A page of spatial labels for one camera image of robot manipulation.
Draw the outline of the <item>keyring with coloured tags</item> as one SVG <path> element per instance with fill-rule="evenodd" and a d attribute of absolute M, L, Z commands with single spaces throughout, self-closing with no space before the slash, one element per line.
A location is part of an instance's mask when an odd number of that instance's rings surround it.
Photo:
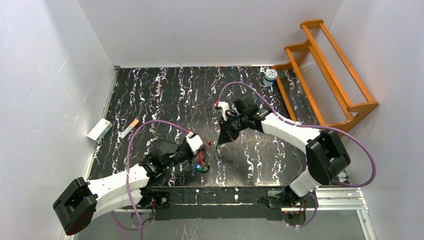
<path fill-rule="evenodd" d="M 205 147 L 203 147 L 198 153 L 198 163 L 194 166 L 197 171 L 205 173 L 210 169 L 211 165 L 209 163 L 209 152 L 211 144 L 212 142 L 208 141 L 205 144 Z"/>

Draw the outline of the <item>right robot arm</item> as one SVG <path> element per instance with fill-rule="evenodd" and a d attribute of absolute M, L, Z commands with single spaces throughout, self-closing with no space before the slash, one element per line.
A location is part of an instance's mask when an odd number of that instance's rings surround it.
<path fill-rule="evenodd" d="M 276 200 L 285 204 L 298 201 L 320 186 L 330 184 L 351 163 L 339 134 L 334 130 L 300 127 L 273 113 L 270 108 L 259 108 L 250 96 L 233 103 L 236 112 L 230 111 L 227 102 L 215 104 L 215 109 L 222 114 L 218 122 L 218 145 L 234 142 L 241 131 L 251 129 L 278 137 L 306 156 L 306 169 L 277 194 Z"/>

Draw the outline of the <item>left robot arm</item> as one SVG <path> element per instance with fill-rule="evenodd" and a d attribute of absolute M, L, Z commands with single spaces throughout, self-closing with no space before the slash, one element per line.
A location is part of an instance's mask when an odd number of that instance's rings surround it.
<path fill-rule="evenodd" d="M 208 145 L 202 140 L 183 140 L 181 144 L 163 141 L 129 172 L 85 181 L 78 177 L 70 182 L 52 208 L 66 235 L 85 229 L 92 220 L 122 207 L 138 205 L 148 197 L 145 188 L 163 177 L 166 170 L 191 162 Z"/>

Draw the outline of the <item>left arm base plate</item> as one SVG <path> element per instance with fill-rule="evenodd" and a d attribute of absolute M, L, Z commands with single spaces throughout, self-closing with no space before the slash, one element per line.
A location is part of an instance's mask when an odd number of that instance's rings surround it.
<path fill-rule="evenodd" d="M 170 197 L 171 194 L 168 191 L 145 191 L 142 192 L 142 198 L 137 205 L 142 209 L 168 209 L 170 206 Z"/>

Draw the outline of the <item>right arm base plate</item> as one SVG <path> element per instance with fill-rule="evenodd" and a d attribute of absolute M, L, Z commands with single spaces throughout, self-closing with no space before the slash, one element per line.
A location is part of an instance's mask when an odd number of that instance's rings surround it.
<path fill-rule="evenodd" d="M 305 212 L 319 206 L 314 193 L 298 197 L 294 193 L 286 193 L 284 190 L 269 190 L 265 196 L 260 197 L 258 204 L 264 204 L 270 209 L 288 209 L 291 212 Z"/>

